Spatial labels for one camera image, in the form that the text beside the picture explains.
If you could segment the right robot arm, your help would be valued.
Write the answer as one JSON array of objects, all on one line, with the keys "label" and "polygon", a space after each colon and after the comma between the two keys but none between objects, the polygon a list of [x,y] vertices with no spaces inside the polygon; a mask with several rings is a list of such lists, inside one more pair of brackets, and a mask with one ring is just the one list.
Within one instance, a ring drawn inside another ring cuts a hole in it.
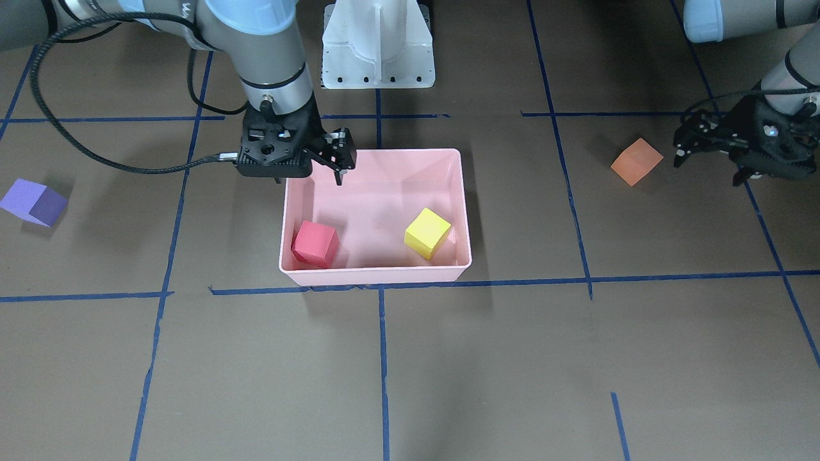
[{"label": "right robot arm", "polygon": [[[355,169],[357,151],[346,128],[326,131],[320,122],[295,1],[3,1],[2,50],[38,44],[30,69],[33,98],[47,121],[76,150],[103,165],[135,174],[161,175],[228,161],[243,176],[307,178],[314,164],[336,184]],[[39,88],[47,53],[84,29],[138,22],[184,38],[195,53],[222,51],[231,59],[247,100],[240,148],[168,168],[138,168],[94,154],[59,122]]]}]

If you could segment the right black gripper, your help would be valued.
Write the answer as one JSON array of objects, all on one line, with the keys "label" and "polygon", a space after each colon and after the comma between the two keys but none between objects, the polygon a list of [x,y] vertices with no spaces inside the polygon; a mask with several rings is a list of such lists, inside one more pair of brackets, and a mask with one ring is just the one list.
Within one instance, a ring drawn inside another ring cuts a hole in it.
[{"label": "right black gripper", "polygon": [[343,127],[326,133],[320,123],[315,97],[293,113],[278,114],[270,101],[246,109],[243,117],[243,154],[250,158],[293,158],[302,152],[320,154],[320,164],[331,169],[337,186],[354,170],[357,149],[352,133]]}]

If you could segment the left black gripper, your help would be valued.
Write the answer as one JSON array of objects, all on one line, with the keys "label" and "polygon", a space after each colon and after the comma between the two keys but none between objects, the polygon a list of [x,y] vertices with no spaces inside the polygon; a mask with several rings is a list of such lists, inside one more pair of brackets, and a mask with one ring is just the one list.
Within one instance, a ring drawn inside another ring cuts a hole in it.
[{"label": "left black gripper", "polygon": [[800,181],[817,170],[818,116],[816,105],[805,103],[796,114],[777,111],[761,95],[743,97],[743,182],[755,176]]}]

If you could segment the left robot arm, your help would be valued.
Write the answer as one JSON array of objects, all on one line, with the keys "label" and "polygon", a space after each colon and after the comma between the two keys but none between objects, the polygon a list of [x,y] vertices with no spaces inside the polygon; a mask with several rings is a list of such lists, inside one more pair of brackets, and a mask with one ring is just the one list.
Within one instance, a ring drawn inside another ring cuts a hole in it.
[{"label": "left robot arm", "polygon": [[720,152],[737,166],[732,182],[773,176],[805,180],[817,170],[818,2],[686,1],[682,24],[692,44],[764,39],[800,28],[773,68],[751,88],[694,103],[674,133],[674,166]]}]

